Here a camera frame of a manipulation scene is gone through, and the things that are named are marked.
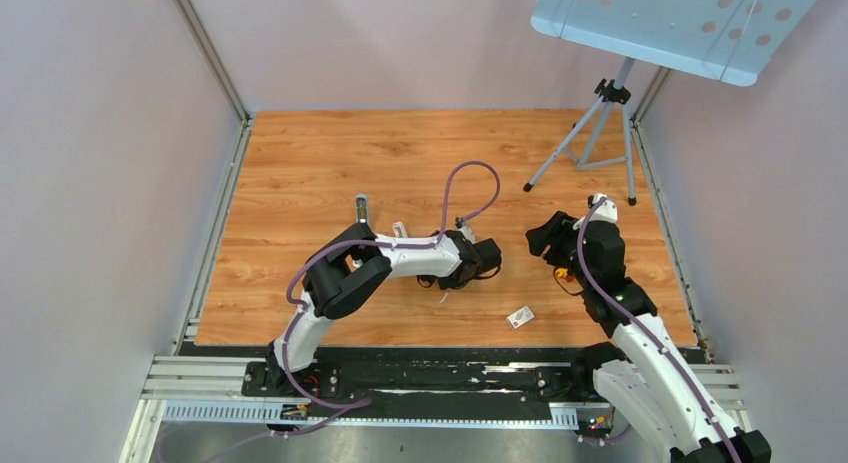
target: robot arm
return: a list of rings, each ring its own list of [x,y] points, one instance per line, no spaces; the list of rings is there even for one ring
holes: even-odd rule
[[[601,198],[605,195],[593,195],[589,206]],[[572,367],[574,381],[615,406],[664,462],[732,461],[718,428],[732,437],[743,462],[770,461],[771,449],[762,434],[742,432],[716,403],[671,341],[648,295],[625,276],[625,245],[615,225],[617,217],[615,204],[607,199],[588,223],[557,212],[544,226],[527,232],[530,253],[566,269],[580,283],[587,312],[617,345],[607,342],[585,348]],[[606,293],[656,335],[664,345],[662,350],[587,281],[577,257],[582,225],[587,225],[582,245],[589,272]],[[692,388],[681,372],[688,374]],[[712,417],[700,401],[707,402]]]
[[[306,304],[297,310],[304,314],[294,328],[271,344],[267,359],[275,380],[282,382],[285,378],[281,370],[284,351],[292,372],[307,368],[335,320],[362,307],[383,281],[416,276],[431,285],[438,283],[442,290],[460,289],[501,265],[501,252],[494,240],[476,242],[471,228],[462,220],[457,221],[457,230],[446,231],[441,238],[394,238],[375,234],[367,223],[360,222],[327,246],[349,240],[372,240],[385,245],[338,250],[307,271],[301,294]],[[348,258],[357,261],[358,267],[352,268]]]

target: purple cable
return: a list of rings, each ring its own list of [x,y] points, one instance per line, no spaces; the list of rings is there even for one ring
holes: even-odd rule
[[[598,292],[599,295],[601,295],[604,301],[609,303],[610,306],[615,308],[616,311],[626,316],[627,319],[630,320],[631,323],[636,325],[636,327],[639,328],[639,330],[641,330],[642,333],[644,333],[649,340],[651,340],[651,342],[657,347],[657,349],[662,352],[663,348],[665,348],[665,345],[659,339],[659,337],[653,334],[653,332],[651,332],[651,330],[647,326],[645,326],[644,323],[638,320],[633,315],[633,313],[630,313],[627,308],[621,306],[617,301],[615,301],[615,298],[613,298],[606,291],[604,291],[603,288],[601,288],[601,285],[599,285],[598,282],[595,281],[595,278],[592,276],[592,273],[589,272],[588,265],[586,265],[586,259],[583,256],[583,245],[581,243],[583,241],[583,237],[586,235],[586,227],[589,226],[589,222],[592,221],[592,215],[594,215],[595,212],[598,211],[598,208],[600,208],[606,200],[606,197],[602,197],[600,200],[598,200],[598,202],[595,203],[595,205],[592,206],[592,208],[589,210],[589,213],[586,213],[586,217],[583,219],[583,224],[580,225],[580,230],[577,232],[577,260],[580,262],[580,268],[583,270],[583,274],[586,276],[586,281],[588,281],[589,284],[592,285],[592,288],[594,288],[595,291]],[[680,373],[680,376],[683,378],[683,381],[686,382],[686,386],[688,386],[689,389],[692,391],[692,394],[695,396],[695,399],[697,399],[698,403],[701,405],[701,409],[704,410],[704,413],[707,414],[707,416],[710,418],[710,422],[712,423],[712,420],[713,418],[715,418],[716,414],[715,412],[713,412],[712,408],[707,403],[707,400],[704,398],[704,395],[702,395],[701,392],[698,391],[698,386],[692,380],[692,377],[689,376],[689,373],[687,373],[686,370],[683,368],[683,364],[677,361],[677,358],[674,358],[670,351],[666,351],[664,354],[666,358],[668,358],[668,360],[671,362],[672,366],[674,366],[674,368],[677,370],[677,372]],[[724,443],[725,447],[727,447],[727,451],[730,453],[730,457],[733,459],[733,463],[742,463],[742,459],[739,457],[739,453],[736,451],[736,448],[733,446],[733,443],[731,443],[730,437],[727,436],[727,432],[724,431],[724,428],[722,428],[722,426],[718,424],[713,424],[713,427],[715,428],[716,433],[718,433],[718,436],[721,438],[721,441]]]
[[[156,456],[156,463],[165,463],[165,459],[162,457],[162,441],[165,439],[165,437],[170,436],[171,433],[174,433],[174,431],[169,431],[169,432],[162,431],[161,434],[159,435],[159,437],[156,438],[156,451],[154,452],[154,455]],[[267,431],[259,433],[257,435],[249,436],[249,437],[239,441],[238,443],[234,443],[234,444],[228,446],[227,448],[224,448],[223,450],[219,451],[218,453],[215,453],[214,455],[210,456],[209,458],[202,460],[200,463],[212,463],[213,461],[215,461],[219,458],[223,458],[226,455],[229,455],[230,453],[232,453],[236,449],[241,448],[242,446],[244,446],[248,443],[253,443],[254,441],[261,440],[262,438],[269,438],[270,436],[271,436],[271,434]]]
[[[603,440],[608,445],[614,445],[614,444],[618,443],[619,441],[627,438],[632,431],[633,431],[633,425],[631,425],[630,423],[627,423],[627,427],[624,429],[624,431],[613,436],[612,438],[603,438]]]

